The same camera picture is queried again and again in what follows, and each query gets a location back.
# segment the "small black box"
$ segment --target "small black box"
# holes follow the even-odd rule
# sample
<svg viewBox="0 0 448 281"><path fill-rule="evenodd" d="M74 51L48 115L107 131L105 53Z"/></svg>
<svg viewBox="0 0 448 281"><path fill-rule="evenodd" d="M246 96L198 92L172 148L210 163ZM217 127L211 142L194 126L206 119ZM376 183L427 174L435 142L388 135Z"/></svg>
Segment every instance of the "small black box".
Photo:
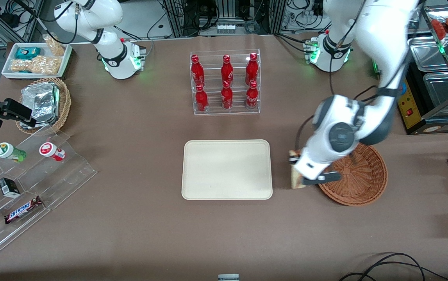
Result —
<svg viewBox="0 0 448 281"><path fill-rule="evenodd" d="M21 194L21 192L19 192L19 190L17 189L15 181L9 178L0 179L0 189L2 190L2 194L4 194L5 197L16 198Z"/></svg>

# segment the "green led light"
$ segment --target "green led light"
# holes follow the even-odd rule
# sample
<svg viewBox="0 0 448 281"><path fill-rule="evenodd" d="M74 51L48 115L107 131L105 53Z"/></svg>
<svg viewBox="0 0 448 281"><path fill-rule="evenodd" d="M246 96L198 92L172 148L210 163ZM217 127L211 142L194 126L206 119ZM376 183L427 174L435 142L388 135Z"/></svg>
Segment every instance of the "green led light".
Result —
<svg viewBox="0 0 448 281"><path fill-rule="evenodd" d="M441 44L438 44L437 46L438 46L439 51L440 51L441 53L446 53L446 52L444 52L444 47L443 47Z"/></svg>
<svg viewBox="0 0 448 281"><path fill-rule="evenodd" d="M347 55L345 55L344 64L349 60L350 49L347 51Z"/></svg>
<svg viewBox="0 0 448 281"><path fill-rule="evenodd" d="M316 48L316 50L312 53L312 56L311 56L311 63L315 64L315 63L317 62L317 59L318 59L318 57L319 57L319 54L320 54L320 52L319 52L319 48Z"/></svg>
<svg viewBox="0 0 448 281"><path fill-rule="evenodd" d="M134 67L135 69L140 69L140 68L141 68L139 59L134 59L133 57L130 57L130 60L131 60L131 62L132 62L132 64L133 64L133 67Z"/></svg>
<svg viewBox="0 0 448 281"><path fill-rule="evenodd" d="M104 59L102 59L102 63L104 64L104 68L106 69L106 71L109 72L109 69L107 69L107 64L106 64L106 62L104 61Z"/></svg>

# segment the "brown wicker basket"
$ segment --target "brown wicker basket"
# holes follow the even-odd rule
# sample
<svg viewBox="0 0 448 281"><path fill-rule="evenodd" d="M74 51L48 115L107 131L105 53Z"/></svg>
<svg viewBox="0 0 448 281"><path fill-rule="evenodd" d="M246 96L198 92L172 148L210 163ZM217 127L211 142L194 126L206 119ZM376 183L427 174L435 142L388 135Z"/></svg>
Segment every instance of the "brown wicker basket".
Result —
<svg viewBox="0 0 448 281"><path fill-rule="evenodd" d="M347 206L372 203L387 186L387 167L372 146L358 144L352 156L336 160L327 171L333 169L342 174L342 179L319 187L331 199Z"/></svg>
<svg viewBox="0 0 448 281"><path fill-rule="evenodd" d="M64 126L64 123L66 122L67 116L69 114L69 108L71 107L71 96L69 94L69 90L66 87L66 84L59 78L42 78L34 81L33 83L31 83L31 85L42 82L54 82L59 87L59 119L54 125L52 125L52 129L56 132L60 130L60 128L62 128L62 126ZM25 130L20 126L19 121L16 121L15 124L17 128L21 130L21 132L28 133L30 135L34 134L40 129L34 128Z"/></svg>

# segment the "white tray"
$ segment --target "white tray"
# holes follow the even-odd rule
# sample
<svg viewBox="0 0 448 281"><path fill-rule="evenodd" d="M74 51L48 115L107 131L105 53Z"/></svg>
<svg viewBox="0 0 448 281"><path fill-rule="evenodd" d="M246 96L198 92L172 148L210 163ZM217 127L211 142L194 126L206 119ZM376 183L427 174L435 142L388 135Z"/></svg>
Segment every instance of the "white tray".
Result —
<svg viewBox="0 0 448 281"><path fill-rule="evenodd" d="M61 57L62 63L56 75L46 75L41 73L19 73L11 71L10 64L12 63L12 60L15 58L15 53L17 49L28 47L40 47L41 48L40 55L45 55L46 57L54 57L47 43L15 43L7 56L4 69L2 69L3 76L12 79L40 79L40 78L60 78L64 75L64 71L66 70L66 66L69 62L69 57L71 57L71 52L73 50L73 47L71 45L66 45L64 55Z"/></svg>
<svg viewBox="0 0 448 281"><path fill-rule="evenodd" d="M266 140L191 140L184 146L184 199L267 200L271 196Z"/></svg>

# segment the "aluminum foil tray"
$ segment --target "aluminum foil tray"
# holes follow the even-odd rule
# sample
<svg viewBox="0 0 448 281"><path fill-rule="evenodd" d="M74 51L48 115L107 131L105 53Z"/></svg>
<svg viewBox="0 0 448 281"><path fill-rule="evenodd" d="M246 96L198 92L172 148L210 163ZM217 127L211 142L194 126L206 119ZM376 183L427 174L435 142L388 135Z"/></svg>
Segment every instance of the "aluminum foil tray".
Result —
<svg viewBox="0 0 448 281"><path fill-rule="evenodd" d="M448 72L427 73L423 81L435 107L448 99ZM448 106L442 112L448 113Z"/></svg>
<svg viewBox="0 0 448 281"><path fill-rule="evenodd" d="M434 37L411 38L408 40L408 45L420 71L435 72L448 70L448 66L439 52Z"/></svg>

